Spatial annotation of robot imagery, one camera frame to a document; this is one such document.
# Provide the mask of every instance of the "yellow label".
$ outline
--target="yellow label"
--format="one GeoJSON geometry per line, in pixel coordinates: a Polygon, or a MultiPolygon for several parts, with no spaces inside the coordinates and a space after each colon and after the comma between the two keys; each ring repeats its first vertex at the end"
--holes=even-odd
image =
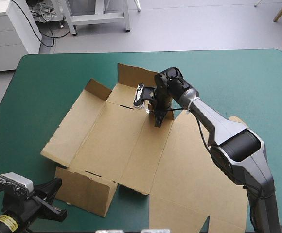
{"type": "Polygon", "coordinates": [[[14,232],[19,227],[17,222],[8,215],[1,215],[0,221],[4,223],[11,230],[11,232],[14,232]]]}

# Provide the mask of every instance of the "robotic arm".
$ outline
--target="robotic arm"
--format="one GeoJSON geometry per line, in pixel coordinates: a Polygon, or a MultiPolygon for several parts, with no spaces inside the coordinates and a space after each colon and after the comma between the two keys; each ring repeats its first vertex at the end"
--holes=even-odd
{"type": "Polygon", "coordinates": [[[64,221],[67,210],[52,206],[61,184],[61,179],[55,178],[34,186],[31,180],[13,172],[0,175],[0,191],[4,192],[0,233],[29,233],[28,227],[38,218],[64,221]]]}
{"type": "Polygon", "coordinates": [[[148,100],[153,106],[156,127],[161,126],[166,112],[171,111],[172,99],[188,109],[199,127],[201,122],[209,131],[205,146],[214,163],[236,185],[243,185],[247,190],[255,232],[282,233],[264,141],[244,124],[225,119],[205,104],[179,69],[172,67],[157,74],[155,83],[156,87],[138,85],[134,107],[142,108],[148,100]]]}

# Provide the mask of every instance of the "green tabletop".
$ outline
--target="green tabletop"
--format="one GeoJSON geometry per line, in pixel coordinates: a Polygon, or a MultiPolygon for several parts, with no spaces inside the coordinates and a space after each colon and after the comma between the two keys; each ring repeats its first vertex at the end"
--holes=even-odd
{"type": "MultiPolygon", "coordinates": [[[[162,71],[178,67],[200,97],[223,116],[239,116],[266,143],[282,223],[282,52],[220,50],[27,55],[0,105],[0,174],[16,172],[36,184],[54,176],[56,164],[40,155],[90,78],[109,88],[117,63],[162,71]]],[[[148,227],[148,197],[120,187],[106,218],[58,200],[63,223],[38,220],[32,230],[90,231],[148,227]]],[[[252,226],[247,221],[247,230],[252,226]]]]}

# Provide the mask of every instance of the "metal frame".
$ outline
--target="metal frame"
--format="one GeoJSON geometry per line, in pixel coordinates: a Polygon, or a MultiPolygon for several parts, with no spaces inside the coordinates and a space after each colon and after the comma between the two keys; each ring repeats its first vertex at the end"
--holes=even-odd
{"type": "Polygon", "coordinates": [[[72,35],[77,35],[77,25],[112,23],[125,21],[126,31],[130,31],[128,0],[123,0],[123,12],[105,13],[104,0],[96,0],[93,15],[73,16],[68,0],[61,0],[63,12],[72,35]]]}
{"type": "MultiPolygon", "coordinates": [[[[141,11],[141,7],[140,7],[140,2],[139,2],[139,0],[134,0],[134,1],[135,1],[137,10],[138,10],[138,11],[141,11]]],[[[111,0],[108,0],[108,1],[107,1],[107,4],[106,4],[106,11],[108,10],[108,6],[110,5],[110,2],[111,2],[111,0]]]]}

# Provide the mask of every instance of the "cardboard box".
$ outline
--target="cardboard box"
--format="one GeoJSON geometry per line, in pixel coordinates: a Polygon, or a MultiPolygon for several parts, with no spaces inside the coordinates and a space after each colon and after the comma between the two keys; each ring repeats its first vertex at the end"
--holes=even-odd
{"type": "Polygon", "coordinates": [[[41,152],[67,168],[57,168],[57,198],[105,216],[120,184],[150,194],[152,228],[198,232],[211,216],[210,229],[243,232],[246,192],[213,164],[194,116],[169,112],[156,128],[152,114],[133,109],[137,85],[155,86],[155,74],[118,64],[112,91],[89,81],[41,152]]]}

